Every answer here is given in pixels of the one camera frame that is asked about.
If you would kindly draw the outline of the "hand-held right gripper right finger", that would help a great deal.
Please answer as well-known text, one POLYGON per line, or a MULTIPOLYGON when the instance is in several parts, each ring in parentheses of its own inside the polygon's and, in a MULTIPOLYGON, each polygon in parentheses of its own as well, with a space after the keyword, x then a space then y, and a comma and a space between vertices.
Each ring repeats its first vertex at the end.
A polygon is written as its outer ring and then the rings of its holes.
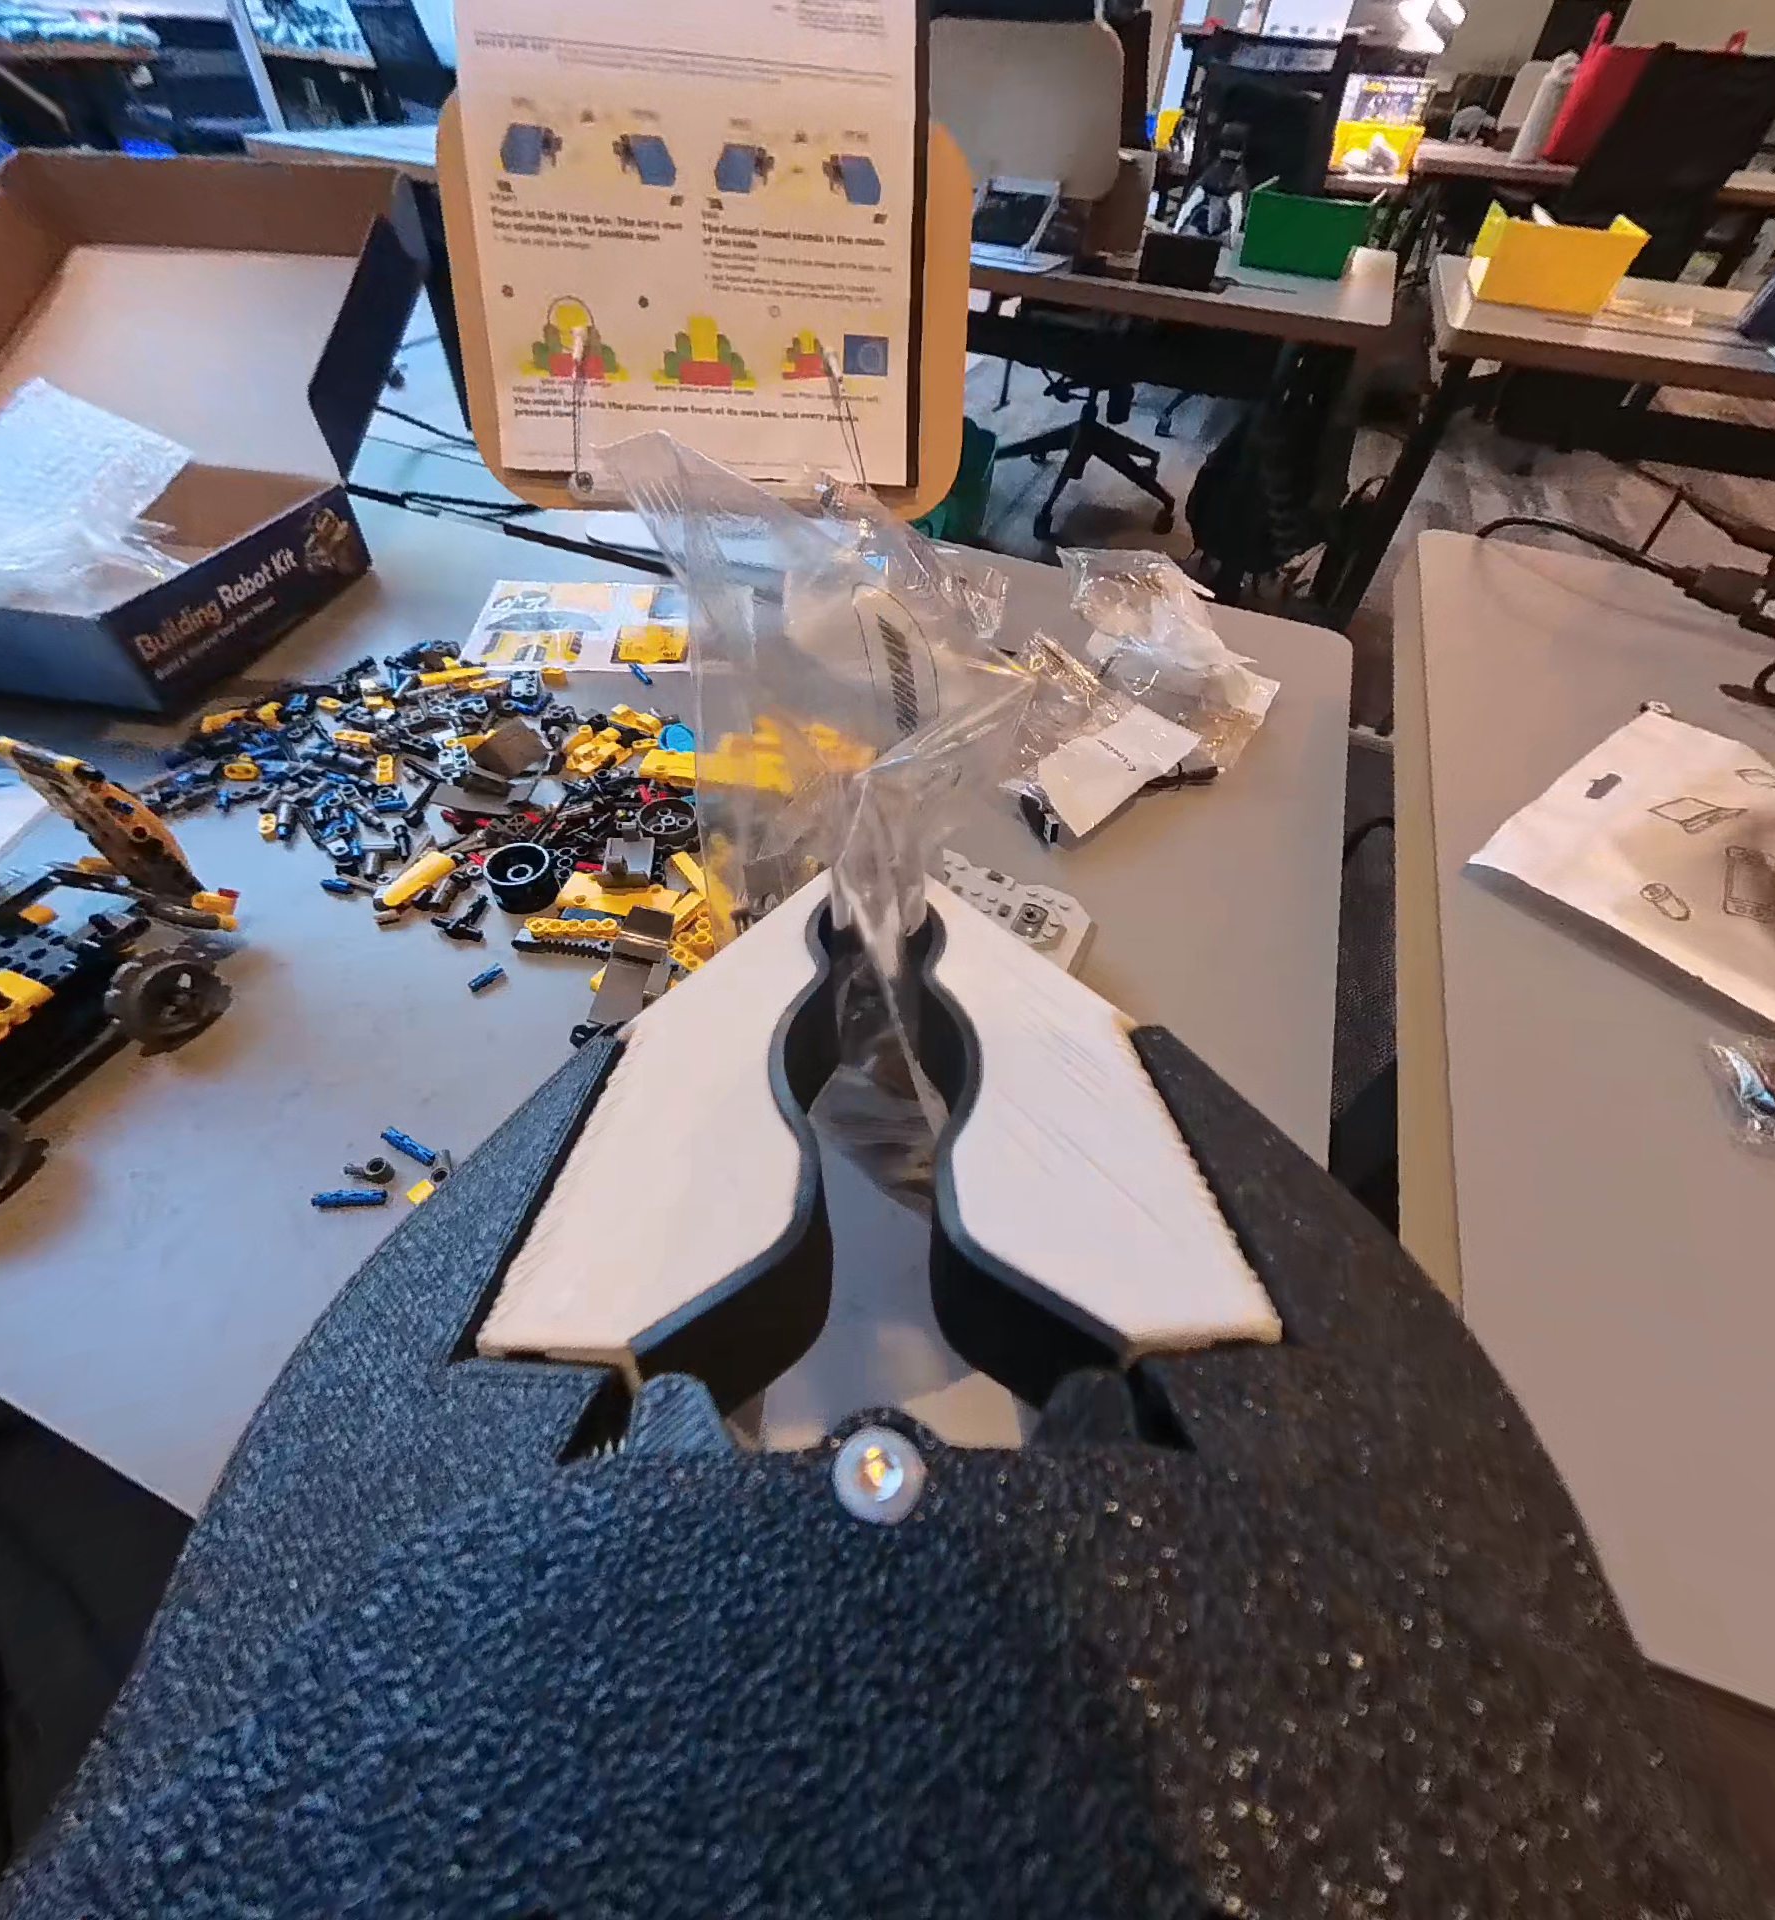
POLYGON ((1139 1026, 939 884, 923 931, 930 1291, 972 1366, 1135 1366, 1280 1342, 1139 1026))

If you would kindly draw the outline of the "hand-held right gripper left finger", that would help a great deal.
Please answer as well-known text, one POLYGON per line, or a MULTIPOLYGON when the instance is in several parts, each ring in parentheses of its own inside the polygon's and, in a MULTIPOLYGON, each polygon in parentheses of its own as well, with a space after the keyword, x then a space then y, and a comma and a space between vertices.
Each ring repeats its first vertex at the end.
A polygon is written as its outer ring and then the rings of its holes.
POLYGON ((809 1106, 835 1041, 829 881, 621 1031, 477 1336, 482 1358, 780 1377, 827 1324, 809 1106))

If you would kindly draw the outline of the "heap of yellow building beams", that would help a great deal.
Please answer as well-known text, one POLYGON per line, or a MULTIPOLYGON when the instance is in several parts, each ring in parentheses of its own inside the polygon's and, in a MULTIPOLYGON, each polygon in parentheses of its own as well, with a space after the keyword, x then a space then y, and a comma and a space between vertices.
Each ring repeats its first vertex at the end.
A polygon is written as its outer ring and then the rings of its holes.
POLYGON ((659 748, 668 725, 683 722, 611 705, 564 732, 561 794, 531 817, 562 886, 547 919, 522 919, 529 945, 609 950, 649 908, 673 921, 673 971, 693 975, 824 870, 823 829, 878 759, 862 734, 769 713, 724 732, 683 725, 698 747, 674 755, 659 748), (668 795, 698 808, 691 847, 637 831, 639 805, 668 795))

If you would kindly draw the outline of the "pile of small building pieces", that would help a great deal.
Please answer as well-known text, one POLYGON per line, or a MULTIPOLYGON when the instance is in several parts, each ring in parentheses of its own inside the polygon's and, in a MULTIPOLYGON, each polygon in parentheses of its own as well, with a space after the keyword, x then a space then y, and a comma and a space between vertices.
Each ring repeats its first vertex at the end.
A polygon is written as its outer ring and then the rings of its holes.
POLYGON ((321 889, 362 901, 379 929, 425 924, 446 946, 494 951, 469 997, 506 985, 506 957, 588 967, 582 1044, 693 977, 673 971, 673 919, 639 908, 609 950, 529 945, 522 919, 494 904, 482 860, 531 840, 574 725, 611 705, 674 717, 643 703, 649 691, 649 677, 621 676, 619 700, 600 705, 576 695, 573 673, 497 676, 413 646, 203 712, 141 795, 168 818, 244 811, 262 844, 310 844, 321 889))

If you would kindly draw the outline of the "clear plastic parts bag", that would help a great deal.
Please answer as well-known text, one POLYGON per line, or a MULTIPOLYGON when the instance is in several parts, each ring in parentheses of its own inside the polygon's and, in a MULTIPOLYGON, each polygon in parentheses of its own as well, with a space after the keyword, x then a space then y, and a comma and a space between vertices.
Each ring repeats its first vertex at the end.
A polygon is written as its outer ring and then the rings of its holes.
POLYGON ((915 942, 946 833, 1018 772, 1035 679, 977 585, 873 494, 773 494, 664 431, 608 454, 685 594, 716 951, 829 881, 835 1070, 823 1144, 907 1211, 940 1096, 919 1065, 915 942))

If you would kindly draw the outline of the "yellow black toy vehicle model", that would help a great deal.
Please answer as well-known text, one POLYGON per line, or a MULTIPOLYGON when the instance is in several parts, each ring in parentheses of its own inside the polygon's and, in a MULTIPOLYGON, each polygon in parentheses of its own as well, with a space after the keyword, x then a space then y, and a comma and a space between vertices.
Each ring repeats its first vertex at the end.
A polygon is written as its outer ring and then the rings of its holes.
POLYGON ((179 1051, 221 1020, 212 937, 236 889, 206 887, 137 794, 73 755, 0 734, 0 761, 93 853, 0 874, 0 1203, 46 1158, 33 1118, 116 1051, 179 1051))

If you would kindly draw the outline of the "dark blue cardboard kit box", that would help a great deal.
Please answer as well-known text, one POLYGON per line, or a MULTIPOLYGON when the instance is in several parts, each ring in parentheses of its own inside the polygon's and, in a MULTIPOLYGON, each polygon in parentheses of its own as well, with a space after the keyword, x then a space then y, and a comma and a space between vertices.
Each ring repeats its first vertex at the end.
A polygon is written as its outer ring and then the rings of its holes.
POLYGON ((420 301, 392 167, 24 151, 0 171, 0 407, 43 379, 193 458, 183 574, 0 610, 0 697, 181 713, 370 568, 348 478, 420 301))

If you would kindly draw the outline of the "grey desk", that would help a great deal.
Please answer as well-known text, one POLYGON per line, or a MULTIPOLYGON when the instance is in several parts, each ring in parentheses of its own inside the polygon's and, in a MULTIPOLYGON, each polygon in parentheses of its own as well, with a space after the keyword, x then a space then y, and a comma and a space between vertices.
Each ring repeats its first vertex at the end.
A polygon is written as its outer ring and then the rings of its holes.
MULTIPOLYGON (((1217 612, 1279 684, 1235 774, 1141 800, 1073 849, 1012 808, 963 815, 972 861, 1036 875, 1094 921, 1084 979, 1163 1024, 1316 1159, 1330 1155, 1348 641, 1217 612)), ((183 1051, 120 1051, 48 1109, 0 1205, 0 1399, 155 1498, 200 1511, 323 1306, 410 1209, 320 1213, 396 1124, 464 1158, 564 1064, 589 967, 323 892, 314 842, 253 815, 173 825, 239 892, 228 1017, 183 1051)))

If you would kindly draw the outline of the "background dark desk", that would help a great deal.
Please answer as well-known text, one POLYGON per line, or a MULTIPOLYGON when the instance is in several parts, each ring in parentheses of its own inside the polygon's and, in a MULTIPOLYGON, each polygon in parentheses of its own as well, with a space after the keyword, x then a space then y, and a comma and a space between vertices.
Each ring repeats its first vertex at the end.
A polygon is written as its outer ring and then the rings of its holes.
POLYGON ((1444 361, 1775 403, 1775 359, 1736 329, 1745 291, 1627 278, 1619 301, 1686 310, 1690 323, 1619 312, 1574 318, 1481 301, 1468 271, 1471 260, 1456 256, 1429 269, 1431 342, 1444 361))

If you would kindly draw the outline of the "grey battery box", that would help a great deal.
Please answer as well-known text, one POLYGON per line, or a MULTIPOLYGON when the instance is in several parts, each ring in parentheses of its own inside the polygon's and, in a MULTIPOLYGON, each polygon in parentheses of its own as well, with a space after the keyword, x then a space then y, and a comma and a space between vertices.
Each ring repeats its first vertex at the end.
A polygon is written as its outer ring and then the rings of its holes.
POLYGON ((962 904, 1010 931, 1026 950, 1077 977, 1092 946, 1092 915, 1057 887, 1023 881, 940 849, 940 884, 962 904))

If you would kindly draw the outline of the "yellow grey sticker sheet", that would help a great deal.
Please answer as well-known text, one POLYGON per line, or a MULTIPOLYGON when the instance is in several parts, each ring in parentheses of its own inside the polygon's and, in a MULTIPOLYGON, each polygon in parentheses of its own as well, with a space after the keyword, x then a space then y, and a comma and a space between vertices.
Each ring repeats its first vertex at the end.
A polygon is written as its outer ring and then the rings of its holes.
POLYGON ((691 664, 685 594, 671 584, 501 580, 459 659, 497 676, 681 676, 691 664))

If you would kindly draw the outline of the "white paper sheet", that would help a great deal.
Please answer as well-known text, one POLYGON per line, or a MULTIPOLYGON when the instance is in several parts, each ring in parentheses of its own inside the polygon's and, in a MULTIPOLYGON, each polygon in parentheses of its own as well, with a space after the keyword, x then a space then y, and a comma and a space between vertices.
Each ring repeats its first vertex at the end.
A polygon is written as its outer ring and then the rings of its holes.
POLYGON ((1775 1029, 1775 764, 1656 703, 1468 860, 1775 1029))

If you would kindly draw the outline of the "person's body in dark clothes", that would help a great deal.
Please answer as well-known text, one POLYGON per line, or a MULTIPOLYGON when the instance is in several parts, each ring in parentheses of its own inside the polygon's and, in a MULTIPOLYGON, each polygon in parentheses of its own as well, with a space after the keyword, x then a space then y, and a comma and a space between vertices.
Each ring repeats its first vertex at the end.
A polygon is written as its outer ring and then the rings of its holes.
POLYGON ((191 1527, 0 1400, 0 1878, 84 1760, 191 1527))

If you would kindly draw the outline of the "cardboard sign with paper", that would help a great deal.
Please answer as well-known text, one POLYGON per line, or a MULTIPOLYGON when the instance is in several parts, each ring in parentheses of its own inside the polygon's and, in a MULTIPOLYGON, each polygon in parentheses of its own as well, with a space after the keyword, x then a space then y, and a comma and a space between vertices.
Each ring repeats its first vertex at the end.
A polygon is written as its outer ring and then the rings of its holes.
POLYGON ((454 4, 437 124, 472 431, 554 509, 663 431, 757 485, 935 507, 972 179, 913 2, 454 4))

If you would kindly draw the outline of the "red bag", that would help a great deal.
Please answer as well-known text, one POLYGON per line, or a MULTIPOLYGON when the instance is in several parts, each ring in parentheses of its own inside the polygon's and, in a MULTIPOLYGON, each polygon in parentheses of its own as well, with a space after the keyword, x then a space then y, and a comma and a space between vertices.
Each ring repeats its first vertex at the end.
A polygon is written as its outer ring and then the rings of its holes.
POLYGON ((1652 56, 1650 46, 1591 44, 1551 124, 1541 159, 1571 169, 1583 165, 1627 105, 1652 56))

